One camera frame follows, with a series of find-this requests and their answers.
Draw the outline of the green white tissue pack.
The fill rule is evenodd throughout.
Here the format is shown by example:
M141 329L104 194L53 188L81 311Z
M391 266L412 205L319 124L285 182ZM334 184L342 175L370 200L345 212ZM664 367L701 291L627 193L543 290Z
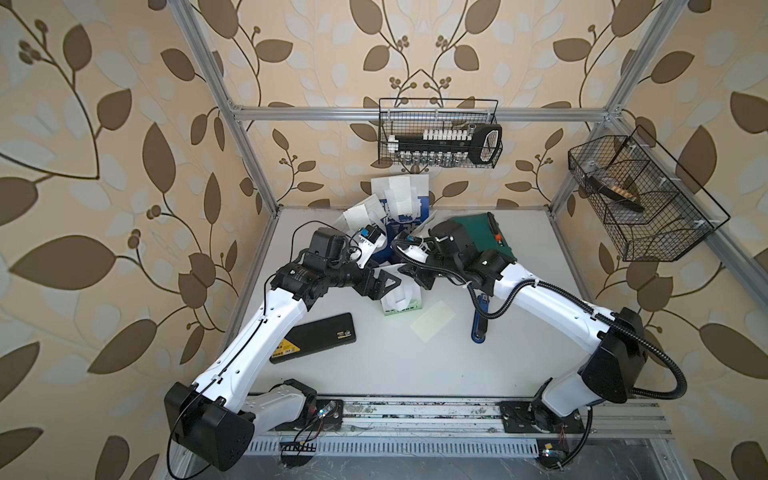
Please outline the green white tissue pack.
M400 280L400 284L381 299L385 316L420 310L423 306L421 287L413 278L399 272L399 268L399 265L380 268L380 271L387 272Z

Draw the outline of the pale yellow receipt sheet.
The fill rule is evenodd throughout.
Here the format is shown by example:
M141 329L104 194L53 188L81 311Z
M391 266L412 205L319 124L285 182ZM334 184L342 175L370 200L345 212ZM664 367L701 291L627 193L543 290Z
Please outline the pale yellow receipt sheet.
M424 343L428 343L437 333L446 327L456 316L456 312L443 301L438 301L421 314L411 325L413 333Z

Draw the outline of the large blue white tote bag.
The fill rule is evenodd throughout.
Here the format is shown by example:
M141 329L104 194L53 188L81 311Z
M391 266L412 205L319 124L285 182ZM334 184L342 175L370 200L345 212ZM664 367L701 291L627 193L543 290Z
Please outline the large blue white tote bag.
M411 232L429 217L430 190L427 174L374 178L371 188L384 209L383 222L389 240L400 232Z

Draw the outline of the blue stapler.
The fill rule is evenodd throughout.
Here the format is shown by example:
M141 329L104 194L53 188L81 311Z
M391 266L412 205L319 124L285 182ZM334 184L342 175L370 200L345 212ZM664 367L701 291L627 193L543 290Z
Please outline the blue stapler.
M483 313L487 313L489 307L489 297L485 293L478 293L476 298L478 299L479 310ZM478 310L475 310L471 329L471 339L475 343L482 344L485 342L488 330L488 322L489 320L487 318L481 315Z

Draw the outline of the small blue white bag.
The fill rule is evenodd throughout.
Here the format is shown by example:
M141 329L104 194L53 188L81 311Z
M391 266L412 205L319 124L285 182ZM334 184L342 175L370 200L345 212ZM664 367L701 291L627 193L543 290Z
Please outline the small blue white bag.
M392 234L391 239L398 240L398 239L405 239L407 237L422 238L422 237L428 236L429 235L428 230L437 220L437 216L438 216L438 212L432 211L430 215L426 217L423 221L396 223L394 227L394 233Z

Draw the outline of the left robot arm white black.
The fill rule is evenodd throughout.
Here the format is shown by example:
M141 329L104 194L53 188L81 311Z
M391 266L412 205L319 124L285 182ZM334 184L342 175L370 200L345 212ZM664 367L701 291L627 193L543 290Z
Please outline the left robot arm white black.
M253 382L289 331L331 288L352 288L380 300L399 286L397 277L376 272L373 254L386 235L375 225L354 237L332 227L316 230L310 245L264 284L264 300L223 353L191 384L175 383L164 398L169 440L219 471L232 468L253 437L300 422L311 429L329 408L316 405L314 389L293 379L244 405Z

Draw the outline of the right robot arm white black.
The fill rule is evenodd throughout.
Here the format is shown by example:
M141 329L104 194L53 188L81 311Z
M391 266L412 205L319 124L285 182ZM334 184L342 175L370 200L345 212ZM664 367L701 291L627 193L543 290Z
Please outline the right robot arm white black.
M624 403L633 395L648 353L638 316L591 304L534 275L513 255L492 214L447 219L425 237L401 233L391 249L421 287L429 289L443 276L468 291L482 319L499 319L517 306L586 352L581 364L538 389L530 420L557 422L582 407Z

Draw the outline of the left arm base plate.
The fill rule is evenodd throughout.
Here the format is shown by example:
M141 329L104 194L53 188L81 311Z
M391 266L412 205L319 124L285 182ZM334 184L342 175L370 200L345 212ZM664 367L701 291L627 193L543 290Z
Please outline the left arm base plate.
M323 431L338 431L343 423L344 401L341 398L315 398L303 407L299 417L273 428L275 432L298 432L313 421L323 424Z

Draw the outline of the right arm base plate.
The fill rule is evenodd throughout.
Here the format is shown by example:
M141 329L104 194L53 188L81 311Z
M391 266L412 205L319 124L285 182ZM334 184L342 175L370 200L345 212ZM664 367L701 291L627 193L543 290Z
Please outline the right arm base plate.
M530 401L507 400L498 403L503 430L508 434L582 434L585 424L578 413L559 417L543 405Z

